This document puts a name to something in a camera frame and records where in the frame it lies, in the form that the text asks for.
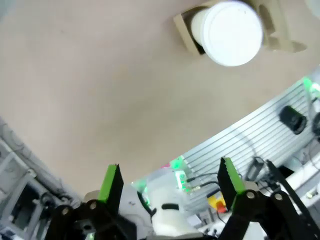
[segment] white container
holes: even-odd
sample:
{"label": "white container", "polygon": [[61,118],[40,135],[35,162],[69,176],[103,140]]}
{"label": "white container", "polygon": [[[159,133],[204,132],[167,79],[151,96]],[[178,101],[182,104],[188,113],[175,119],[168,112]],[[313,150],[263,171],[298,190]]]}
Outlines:
{"label": "white container", "polygon": [[240,1],[221,1],[195,14],[191,21],[194,39],[216,63],[234,67],[257,55],[263,41],[257,13]]}

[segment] ribbed metal panel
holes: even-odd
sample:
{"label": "ribbed metal panel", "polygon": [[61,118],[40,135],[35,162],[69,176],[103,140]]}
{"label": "ribbed metal panel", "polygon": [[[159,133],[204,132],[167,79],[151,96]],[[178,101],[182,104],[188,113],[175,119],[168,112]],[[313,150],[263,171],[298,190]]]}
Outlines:
{"label": "ribbed metal panel", "polygon": [[[205,142],[183,154],[186,164],[195,176],[217,172],[220,158],[232,159],[239,173],[246,174],[253,156],[269,159],[276,166],[281,165],[296,151],[304,147],[311,139],[311,128],[294,135],[279,121],[280,110],[291,105],[307,116],[308,105],[302,81],[287,89],[280,96],[272,99],[240,121],[211,137]],[[195,184],[215,180],[216,177],[202,177]],[[206,195],[216,186],[208,185],[192,193],[185,204],[185,209],[197,212],[208,207]]]}

